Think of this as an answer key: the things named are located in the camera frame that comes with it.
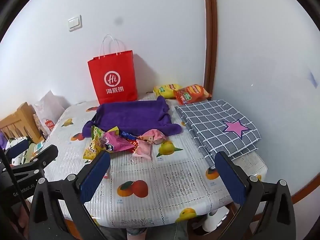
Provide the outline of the white light switch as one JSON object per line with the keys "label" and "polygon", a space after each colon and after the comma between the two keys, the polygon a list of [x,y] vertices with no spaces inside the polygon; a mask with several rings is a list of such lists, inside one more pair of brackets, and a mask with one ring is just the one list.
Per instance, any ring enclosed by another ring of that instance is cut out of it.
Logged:
{"label": "white light switch", "polygon": [[73,32],[77,29],[82,28],[82,17],[81,15],[75,16],[68,20],[68,30],[69,32]]}

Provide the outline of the brown wooden door frame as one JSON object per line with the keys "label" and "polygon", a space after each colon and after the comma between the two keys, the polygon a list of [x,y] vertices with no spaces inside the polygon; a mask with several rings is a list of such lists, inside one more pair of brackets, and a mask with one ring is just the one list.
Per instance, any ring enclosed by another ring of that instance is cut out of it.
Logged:
{"label": "brown wooden door frame", "polygon": [[206,10],[206,60],[203,86],[213,94],[215,68],[217,61],[217,0],[205,0]]}

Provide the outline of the small red snack packet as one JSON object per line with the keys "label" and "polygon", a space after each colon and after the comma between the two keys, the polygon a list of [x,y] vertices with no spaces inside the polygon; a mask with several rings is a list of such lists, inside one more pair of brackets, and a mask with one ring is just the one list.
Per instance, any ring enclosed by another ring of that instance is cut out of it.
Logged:
{"label": "small red snack packet", "polygon": [[127,139],[127,141],[132,145],[131,148],[128,149],[130,153],[134,153],[138,147],[138,142],[136,140]]}

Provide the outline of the fruit print tablecloth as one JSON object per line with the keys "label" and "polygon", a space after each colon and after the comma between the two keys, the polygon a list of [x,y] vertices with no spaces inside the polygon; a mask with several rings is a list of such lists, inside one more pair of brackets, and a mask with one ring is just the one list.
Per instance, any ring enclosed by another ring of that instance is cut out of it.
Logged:
{"label": "fruit print tablecloth", "polygon": [[[93,118],[97,101],[68,107],[45,142],[55,145],[57,158],[45,169],[48,181],[65,179],[87,164],[82,156],[90,139],[81,136]],[[172,224],[183,211],[188,218],[205,215],[232,201],[221,178],[209,170],[190,133],[170,137],[177,152],[159,156],[152,147],[151,159],[131,153],[111,154],[107,176],[85,204],[97,222],[109,228],[145,228]]]}

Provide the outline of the panda print snack packet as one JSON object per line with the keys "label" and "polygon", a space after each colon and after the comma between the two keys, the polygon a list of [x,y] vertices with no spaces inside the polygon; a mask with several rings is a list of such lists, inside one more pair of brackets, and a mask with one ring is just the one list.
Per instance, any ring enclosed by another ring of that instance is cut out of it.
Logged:
{"label": "panda print snack packet", "polygon": [[166,136],[157,129],[150,129],[138,137],[139,140],[146,141],[150,144],[161,144],[166,141]]}

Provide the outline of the orange chips bag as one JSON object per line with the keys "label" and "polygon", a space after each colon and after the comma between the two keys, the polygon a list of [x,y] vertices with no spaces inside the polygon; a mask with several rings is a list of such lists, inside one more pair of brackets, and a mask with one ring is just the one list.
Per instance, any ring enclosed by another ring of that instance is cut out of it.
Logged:
{"label": "orange chips bag", "polygon": [[200,102],[210,98],[212,95],[208,93],[201,85],[191,85],[174,91],[174,96],[180,105]]}

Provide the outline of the yellow chips bag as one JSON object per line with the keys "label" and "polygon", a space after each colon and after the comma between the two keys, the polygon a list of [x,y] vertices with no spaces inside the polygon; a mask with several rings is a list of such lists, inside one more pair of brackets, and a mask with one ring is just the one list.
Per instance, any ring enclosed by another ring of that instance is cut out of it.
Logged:
{"label": "yellow chips bag", "polygon": [[174,91],[181,88],[182,87],[178,84],[167,84],[154,87],[153,92],[156,96],[162,96],[165,99],[173,99],[175,98]]}

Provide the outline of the purple towel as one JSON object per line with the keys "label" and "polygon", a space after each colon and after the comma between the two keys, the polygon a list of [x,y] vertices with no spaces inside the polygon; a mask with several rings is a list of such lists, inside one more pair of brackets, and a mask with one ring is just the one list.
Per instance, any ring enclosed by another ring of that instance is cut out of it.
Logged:
{"label": "purple towel", "polygon": [[105,132],[117,126],[121,131],[137,136],[151,129],[157,129],[167,137],[182,132],[179,124],[171,122],[169,106],[162,96],[156,100],[104,103],[85,123],[83,137],[91,137],[93,126]]}

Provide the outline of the green snack bag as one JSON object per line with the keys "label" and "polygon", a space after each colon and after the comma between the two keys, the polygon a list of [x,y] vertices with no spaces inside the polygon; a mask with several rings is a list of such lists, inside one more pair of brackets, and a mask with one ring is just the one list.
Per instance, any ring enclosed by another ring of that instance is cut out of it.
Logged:
{"label": "green snack bag", "polygon": [[85,160],[93,160],[98,153],[103,149],[101,144],[101,139],[106,132],[102,129],[93,126],[91,129],[91,136],[92,140],[88,144],[87,148],[85,149],[82,158]]}

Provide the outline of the blue snack packet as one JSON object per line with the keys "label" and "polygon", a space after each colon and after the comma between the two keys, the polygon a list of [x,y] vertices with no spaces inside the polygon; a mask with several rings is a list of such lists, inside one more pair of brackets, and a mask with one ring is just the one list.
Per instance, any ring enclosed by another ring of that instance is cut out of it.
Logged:
{"label": "blue snack packet", "polygon": [[119,135],[126,140],[137,140],[137,137],[135,135],[132,135],[124,131],[120,131]]}

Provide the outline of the magenta snack bag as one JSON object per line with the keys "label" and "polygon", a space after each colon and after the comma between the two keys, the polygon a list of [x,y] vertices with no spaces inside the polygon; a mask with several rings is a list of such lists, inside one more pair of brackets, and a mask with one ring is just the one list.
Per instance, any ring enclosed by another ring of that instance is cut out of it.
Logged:
{"label": "magenta snack bag", "polygon": [[100,142],[103,150],[110,153],[127,151],[132,147],[127,140],[117,135],[115,131],[106,132]]}

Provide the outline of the red paper shopping bag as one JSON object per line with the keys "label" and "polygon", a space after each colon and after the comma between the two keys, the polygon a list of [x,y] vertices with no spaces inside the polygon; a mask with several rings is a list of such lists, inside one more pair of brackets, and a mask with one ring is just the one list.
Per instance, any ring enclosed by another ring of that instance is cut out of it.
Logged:
{"label": "red paper shopping bag", "polygon": [[117,47],[115,53],[105,54],[102,42],[99,56],[88,61],[88,68],[101,105],[137,100],[133,51],[121,51]]}

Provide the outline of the grey checked star cloth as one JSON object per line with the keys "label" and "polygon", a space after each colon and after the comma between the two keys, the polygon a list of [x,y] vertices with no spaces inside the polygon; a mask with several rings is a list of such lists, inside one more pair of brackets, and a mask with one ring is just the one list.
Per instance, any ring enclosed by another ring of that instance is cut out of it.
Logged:
{"label": "grey checked star cloth", "polygon": [[224,100],[189,103],[175,109],[211,169],[218,152],[234,160],[258,149],[261,136],[255,124]]}

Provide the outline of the white plastic bag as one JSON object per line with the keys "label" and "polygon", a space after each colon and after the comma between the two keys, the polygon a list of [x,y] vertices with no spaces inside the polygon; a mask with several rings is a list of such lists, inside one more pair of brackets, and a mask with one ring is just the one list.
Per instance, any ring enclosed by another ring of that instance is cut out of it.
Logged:
{"label": "white plastic bag", "polygon": [[65,111],[60,100],[50,90],[39,101],[33,104],[37,117],[45,132],[50,135],[60,116]]}

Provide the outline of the wooden chair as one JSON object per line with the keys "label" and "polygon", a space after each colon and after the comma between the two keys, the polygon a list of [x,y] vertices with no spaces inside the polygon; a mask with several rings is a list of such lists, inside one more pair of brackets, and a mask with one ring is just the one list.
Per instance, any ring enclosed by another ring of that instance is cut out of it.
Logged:
{"label": "wooden chair", "polygon": [[34,113],[33,107],[27,102],[21,104],[14,113],[1,120],[1,132],[7,139],[28,137],[36,144],[41,142],[44,137],[36,126]]}

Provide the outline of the pink peach snack packet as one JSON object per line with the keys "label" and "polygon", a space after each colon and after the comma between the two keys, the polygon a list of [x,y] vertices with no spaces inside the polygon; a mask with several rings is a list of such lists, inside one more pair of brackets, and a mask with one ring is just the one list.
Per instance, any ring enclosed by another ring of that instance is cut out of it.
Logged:
{"label": "pink peach snack packet", "polygon": [[139,139],[137,139],[136,142],[137,142],[137,147],[133,152],[132,156],[151,160],[152,145],[147,141],[143,141]]}

